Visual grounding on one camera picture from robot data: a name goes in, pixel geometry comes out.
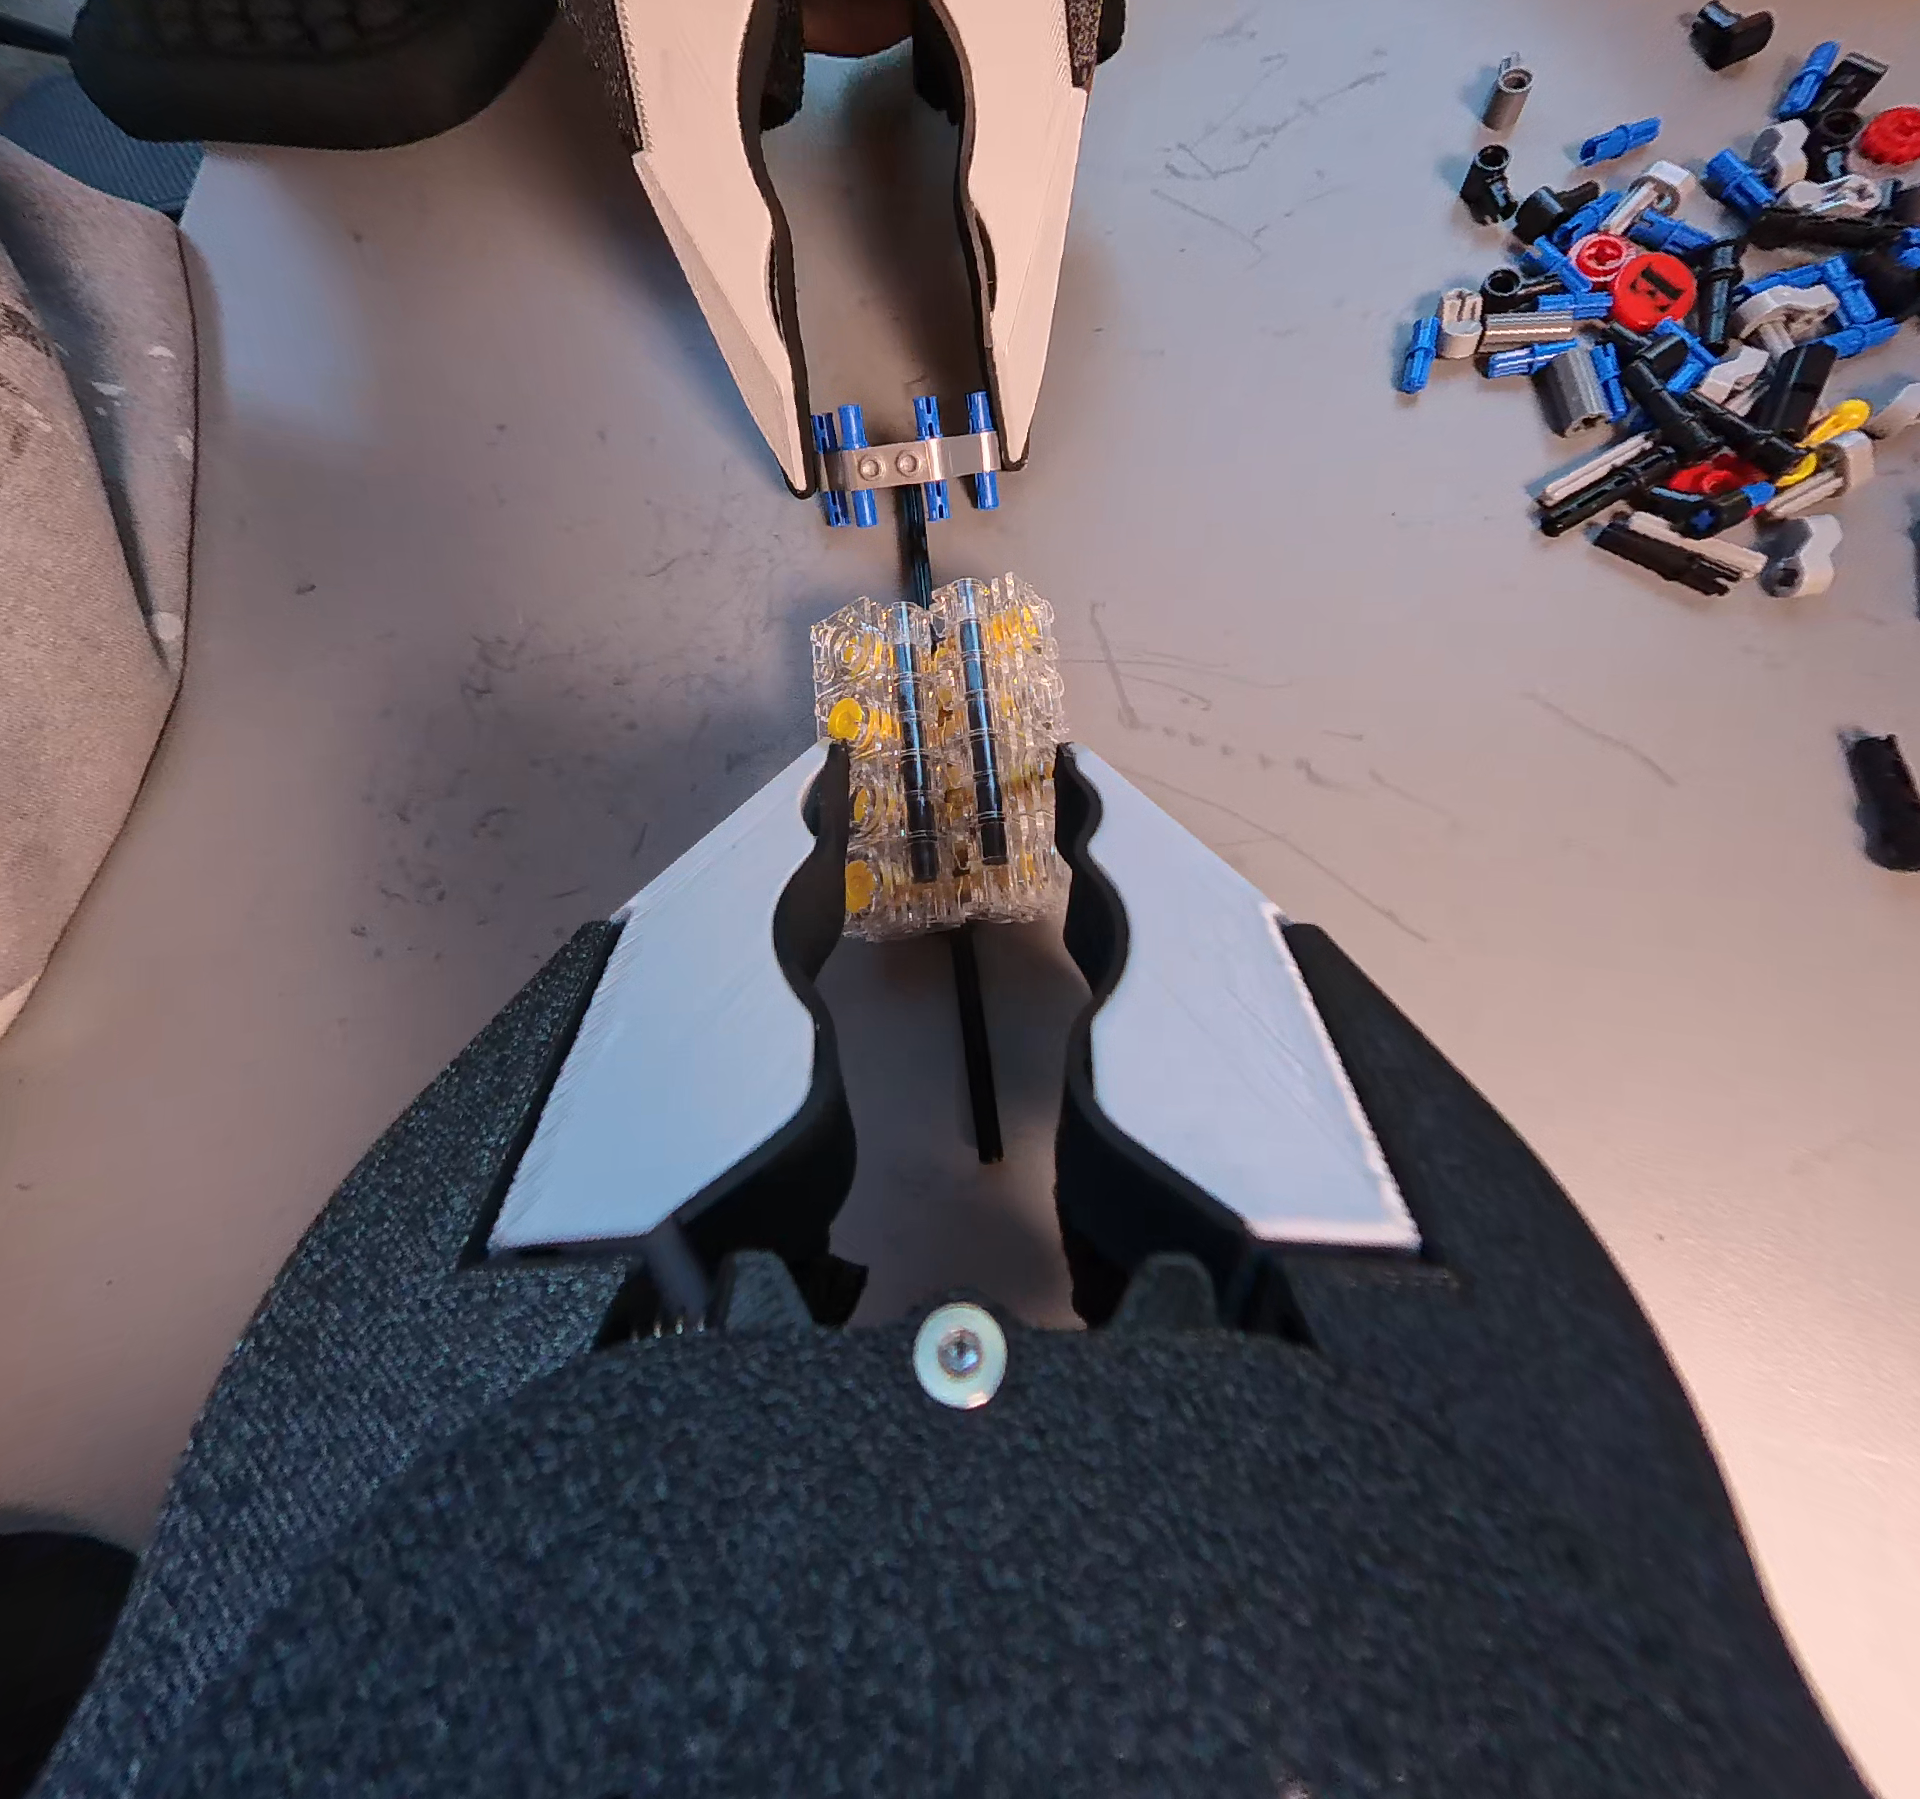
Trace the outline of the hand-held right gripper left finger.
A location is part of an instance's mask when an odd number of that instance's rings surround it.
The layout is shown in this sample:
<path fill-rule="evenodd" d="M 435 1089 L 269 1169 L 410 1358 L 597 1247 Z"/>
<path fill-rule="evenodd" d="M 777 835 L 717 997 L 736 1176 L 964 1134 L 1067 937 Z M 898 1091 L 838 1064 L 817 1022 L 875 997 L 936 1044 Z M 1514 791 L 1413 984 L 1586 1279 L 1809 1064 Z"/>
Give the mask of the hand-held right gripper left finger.
<path fill-rule="evenodd" d="M 840 942 L 849 744 L 811 744 L 623 913 L 497 1207 L 497 1267 L 615 1261 L 708 1315 L 735 1254 L 849 1267 L 855 1113 L 824 1012 Z"/>

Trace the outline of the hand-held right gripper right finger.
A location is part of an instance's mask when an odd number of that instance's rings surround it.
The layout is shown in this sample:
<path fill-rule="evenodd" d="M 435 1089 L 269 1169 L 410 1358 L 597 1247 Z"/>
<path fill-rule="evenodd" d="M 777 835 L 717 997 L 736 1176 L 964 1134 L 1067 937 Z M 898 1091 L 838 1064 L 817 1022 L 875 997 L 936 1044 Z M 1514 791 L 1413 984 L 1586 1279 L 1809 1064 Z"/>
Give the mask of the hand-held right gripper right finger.
<path fill-rule="evenodd" d="M 1417 1254 L 1280 898 L 1090 744 L 1062 744 L 1054 845 L 1090 989 L 1074 1073 L 1090 1139 L 1165 1163 L 1251 1242 Z"/>

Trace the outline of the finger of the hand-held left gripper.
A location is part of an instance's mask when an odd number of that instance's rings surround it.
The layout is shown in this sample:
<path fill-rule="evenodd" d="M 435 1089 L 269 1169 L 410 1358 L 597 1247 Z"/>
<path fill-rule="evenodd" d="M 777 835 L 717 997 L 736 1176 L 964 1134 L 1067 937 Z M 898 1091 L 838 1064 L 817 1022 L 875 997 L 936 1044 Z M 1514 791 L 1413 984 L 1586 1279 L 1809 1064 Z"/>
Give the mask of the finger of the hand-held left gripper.
<path fill-rule="evenodd" d="M 798 255 L 757 139 L 777 0 L 608 5 L 638 99 L 638 183 L 791 495 L 817 495 Z"/>
<path fill-rule="evenodd" d="M 932 0 L 958 76 L 958 225 L 1004 462 L 1026 462 L 1085 137 L 1067 0 Z"/>

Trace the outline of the black axle rod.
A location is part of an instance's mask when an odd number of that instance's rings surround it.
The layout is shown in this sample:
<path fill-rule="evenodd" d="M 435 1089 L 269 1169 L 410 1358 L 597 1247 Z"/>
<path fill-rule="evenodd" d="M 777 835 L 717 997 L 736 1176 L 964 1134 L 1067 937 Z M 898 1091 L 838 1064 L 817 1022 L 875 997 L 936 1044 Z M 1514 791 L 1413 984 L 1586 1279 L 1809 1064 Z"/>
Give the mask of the black axle rod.
<path fill-rule="evenodd" d="M 909 602 L 932 602 L 923 489 L 898 489 L 898 580 L 903 580 Z M 996 1055 L 990 1055 L 990 1012 L 982 1012 L 982 975 L 974 975 L 974 930 L 958 928 L 945 942 L 951 942 L 951 984 L 958 984 L 974 1163 L 1004 1163 L 1004 1113 L 996 1113 Z"/>

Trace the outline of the grey beam frame with holes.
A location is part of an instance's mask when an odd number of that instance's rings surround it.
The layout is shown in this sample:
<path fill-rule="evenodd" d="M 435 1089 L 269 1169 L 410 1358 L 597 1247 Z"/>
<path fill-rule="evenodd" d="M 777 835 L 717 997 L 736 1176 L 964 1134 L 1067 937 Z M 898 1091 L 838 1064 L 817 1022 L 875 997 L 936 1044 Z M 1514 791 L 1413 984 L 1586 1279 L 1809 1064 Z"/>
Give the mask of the grey beam frame with holes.
<path fill-rule="evenodd" d="M 868 452 L 824 452 L 824 489 L 923 489 L 951 473 L 996 473 L 1004 452 L 996 434 L 974 436 L 903 436 Z"/>

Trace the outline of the clear block with yellow pistons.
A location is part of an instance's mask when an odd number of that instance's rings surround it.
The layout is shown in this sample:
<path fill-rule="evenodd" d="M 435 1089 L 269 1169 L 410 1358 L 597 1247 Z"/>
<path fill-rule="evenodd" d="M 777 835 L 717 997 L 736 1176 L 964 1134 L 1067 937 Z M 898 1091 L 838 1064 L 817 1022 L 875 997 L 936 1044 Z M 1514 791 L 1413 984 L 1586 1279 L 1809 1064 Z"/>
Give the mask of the clear block with yellow pistons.
<path fill-rule="evenodd" d="M 849 937 L 1032 928 L 1067 898 L 1054 602 L 1007 580 L 936 583 L 811 631 L 817 735 L 855 757 Z"/>

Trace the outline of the black office chair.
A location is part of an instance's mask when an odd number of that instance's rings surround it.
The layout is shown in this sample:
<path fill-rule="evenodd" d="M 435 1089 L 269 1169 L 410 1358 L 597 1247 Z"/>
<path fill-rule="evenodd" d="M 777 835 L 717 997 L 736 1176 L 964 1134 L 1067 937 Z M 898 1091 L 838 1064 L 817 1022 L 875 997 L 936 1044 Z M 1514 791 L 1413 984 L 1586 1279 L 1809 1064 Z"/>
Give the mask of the black office chair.
<path fill-rule="evenodd" d="M 85 0 L 69 72 L 139 139 L 405 149 L 486 111 L 552 0 Z"/>

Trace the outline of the pile of mixed building parts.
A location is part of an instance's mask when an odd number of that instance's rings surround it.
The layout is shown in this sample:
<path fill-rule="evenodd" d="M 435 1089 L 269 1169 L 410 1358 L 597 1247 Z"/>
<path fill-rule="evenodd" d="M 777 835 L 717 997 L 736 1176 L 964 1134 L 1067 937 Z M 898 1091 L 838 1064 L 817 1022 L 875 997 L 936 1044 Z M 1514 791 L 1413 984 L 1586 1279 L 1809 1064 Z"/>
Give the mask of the pile of mixed building parts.
<path fill-rule="evenodd" d="M 1455 197 L 1511 255 L 1413 322 L 1391 391 L 1473 364 L 1523 382 L 1554 436 L 1602 436 L 1532 489 L 1540 541 L 1578 535 L 1694 595 L 1825 595 L 1837 502 L 1911 436 L 1920 400 L 1837 391 L 1920 314 L 1920 111 L 1884 103 L 1884 76 L 1889 60 L 1825 36 L 1750 149 L 1665 164 L 1665 119 L 1639 119 L 1575 149 L 1575 188 L 1514 196 L 1532 72 L 1500 60 Z"/>

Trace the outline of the black pin connector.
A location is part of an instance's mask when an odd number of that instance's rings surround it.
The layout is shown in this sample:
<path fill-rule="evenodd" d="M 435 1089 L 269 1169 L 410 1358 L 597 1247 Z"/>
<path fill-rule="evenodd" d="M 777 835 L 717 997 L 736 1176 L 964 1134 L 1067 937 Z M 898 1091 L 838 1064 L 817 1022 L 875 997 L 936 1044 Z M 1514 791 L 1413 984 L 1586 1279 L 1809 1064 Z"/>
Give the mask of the black pin connector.
<path fill-rule="evenodd" d="M 1844 765 L 1853 787 L 1861 855 L 1889 877 L 1920 877 L 1920 787 L 1896 735 L 1844 735 Z"/>

